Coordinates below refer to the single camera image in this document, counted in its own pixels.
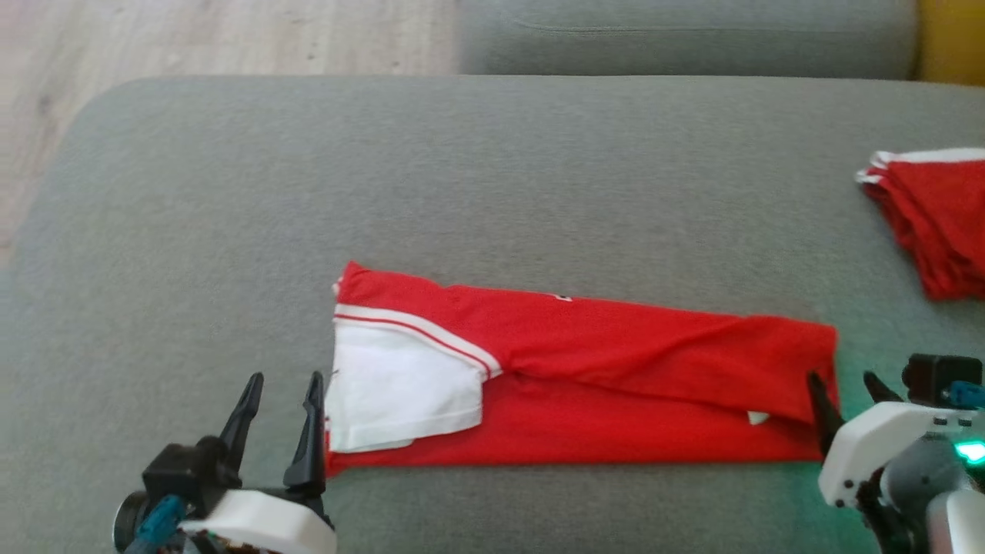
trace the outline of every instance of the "gray fabric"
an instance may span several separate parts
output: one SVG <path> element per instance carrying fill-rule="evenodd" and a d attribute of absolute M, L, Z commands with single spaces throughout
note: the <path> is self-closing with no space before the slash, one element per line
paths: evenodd
<path fill-rule="evenodd" d="M 464 0 L 464 73 L 905 79 L 913 0 Z"/>
<path fill-rule="evenodd" d="M 985 142 L 985 91 L 752 78 L 142 81 L 79 116 L 4 272 L 5 546 L 109 548 L 166 442 L 267 374 L 243 473 L 274 484 L 331 283 L 355 258 L 443 283 L 838 326 L 861 373 L 985 356 L 985 305 L 930 304 L 852 174 Z M 353 470 L 344 553 L 874 551 L 814 464 Z"/>

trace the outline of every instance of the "folded red shirt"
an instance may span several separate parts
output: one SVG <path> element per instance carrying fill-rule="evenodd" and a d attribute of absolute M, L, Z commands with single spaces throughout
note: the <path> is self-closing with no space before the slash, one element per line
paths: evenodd
<path fill-rule="evenodd" d="M 818 459 L 833 327 L 455 285 L 350 263 L 327 471 Z"/>
<path fill-rule="evenodd" d="M 985 299 L 985 149 L 877 152 L 856 180 L 932 300 Z"/>

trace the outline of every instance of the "gray sofa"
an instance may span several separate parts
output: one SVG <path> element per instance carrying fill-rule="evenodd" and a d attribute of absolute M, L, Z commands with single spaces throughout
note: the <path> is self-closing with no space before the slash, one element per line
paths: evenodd
<path fill-rule="evenodd" d="M 267 375 L 244 478 L 275 484 L 351 258 L 443 283 L 768 312 L 840 333 L 843 407 L 914 351 L 985 356 L 852 181 L 985 141 L 985 91 L 744 77 L 179 78 L 94 101 L 0 273 L 3 536 L 107 552 L 167 442 Z M 343 553 L 866 553 L 812 463 L 357 469 Z"/>

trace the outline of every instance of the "white stripe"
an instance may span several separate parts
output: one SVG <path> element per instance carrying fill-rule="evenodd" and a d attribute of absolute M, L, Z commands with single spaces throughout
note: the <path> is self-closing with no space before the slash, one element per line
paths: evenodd
<path fill-rule="evenodd" d="M 359 319 L 348 319 L 346 317 L 336 317 L 335 318 L 335 325 L 336 325 L 337 328 L 338 328 L 339 325 L 350 325 L 350 326 L 353 326 L 353 327 L 361 327 L 361 328 L 364 328 L 364 329 L 384 329 L 384 330 L 388 330 L 388 331 L 399 332 L 399 333 L 401 333 L 403 335 L 410 335 L 410 336 L 412 336 L 412 337 L 420 340 L 421 342 L 425 343 L 428 348 L 430 348 L 432 350 L 436 350 L 438 352 L 441 352 L 442 354 L 445 354 L 447 356 L 450 356 L 450 357 L 458 360 L 459 362 L 462 362 L 463 364 L 465 364 L 469 368 L 474 369 L 475 372 L 476 372 L 476 375 L 478 375 L 479 378 L 482 381 L 485 381 L 486 379 L 491 379 L 491 378 L 496 377 L 497 375 L 499 375 L 498 373 L 494 373 L 492 368 L 490 368 L 489 372 L 487 373 L 486 372 L 486 368 L 482 364 L 480 364 L 479 362 L 477 362 L 475 358 L 470 357 L 470 356 L 466 356 L 465 354 L 462 354 L 458 350 L 454 350 L 454 349 L 448 348 L 447 346 L 441 344 L 440 342 L 435 342 L 434 340 L 432 340 L 430 337 L 428 337 L 427 335 L 423 334 L 422 332 L 420 332 L 420 331 L 418 331 L 418 330 L 416 330 L 414 328 L 410 328 L 410 327 L 406 327 L 404 325 L 400 325 L 398 323 L 392 323 L 392 322 L 387 322 L 387 321 L 362 321 L 362 320 L 359 320 Z"/>
<path fill-rule="evenodd" d="M 749 412 L 749 424 L 759 425 L 769 419 L 769 414 L 765 412 Z"/>
<path fill-rule="evenodd" d="M 444 327 L 438 326 L 437 324 L 424 319 L 423 317 L 418 317 L 411 313 L 397 312 L 396 310 L 384 310 L 382 308 L 365 308 L 362 306 L 352 306 L 349 304 L 339 304 L 335 307 L 335 314 L 337 315 L 350 315 L 352 317 L 368 317 L 370 319 L 385 319 L 389 321 L 397 321 L 399 323 L 404 323 L 410 325 L 420 331 L 423 331 L 427 335 L 430 335 L 437 340 L 447 344 L 453 349 L 465 352 L 469 356 L 473 356 L 479 360 L 482 360 L 490 369 L 490 377 L 496 377 L 502 374 L 502 368 L 499 366 L 499 361 L 493 357 L 492 354 L 484 350 L 482 347 L 473 344 L 464 338 L 448 331 Z M 399 331 L 409 332 L 409 329 L 403 325 L 391 324 L 387 325 L 386 322 L 376 322 L 376 321 L 358 321 L 355 319 L 342 319 L 345 323 L 360 324 L 366 326 L 381 326 L 388 329 L 395 329 Z M 424 334 L 415 333 L 416 336 L 421 337 L 426 340 L 429 344 L 432 344 L 435 348 L 439 348 L 442 352 L 455 356 L 456 358 L 463 359 L 467 361 L 470 365 L 475 365 L 476 361 L 469 358 L 468 356 L 462 356 L 460 353 L 454 350 L 444 348 L 441 344 L 429 340 Z"/>
<path fill-rule="evenodd" d="M 879 181 L 881 180 L 883 180 L 882 175 L 869 175 L 867 170 L 861 170 L 860 172 L 855 173 L 855 182 L 860 184 L 879 184 Z"/>
<path fill-rule="evenodd" d="M 872 155 L 871 164 L 885 169 L 890 162 L 907 162 L 910 164 L 924 163 L 960 163 L 985 161 L 985 148 L 948 148 L 946 150 L 927 150 L 923 152 L 877 152 Z"/>

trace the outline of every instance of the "red fabric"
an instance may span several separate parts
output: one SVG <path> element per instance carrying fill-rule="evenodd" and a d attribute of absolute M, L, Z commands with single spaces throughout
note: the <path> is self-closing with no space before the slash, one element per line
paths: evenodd
<path fill-rule="evenodd" d="M 985 160 L 890 161 L 866 170 L 896 241 L 932 300 L 985 299 Z"/>
<path fill-rule="evenodd" d="M 834 328 L 551 294 L 441 287 L 351 263 L 340 304 L 406 312 L 483 347 L 503 375 L 483 422 L 359 465 L 818 459 L 807 374 L 836 401 Z M 771 414 L 751 425 L 749 411 Z"/>

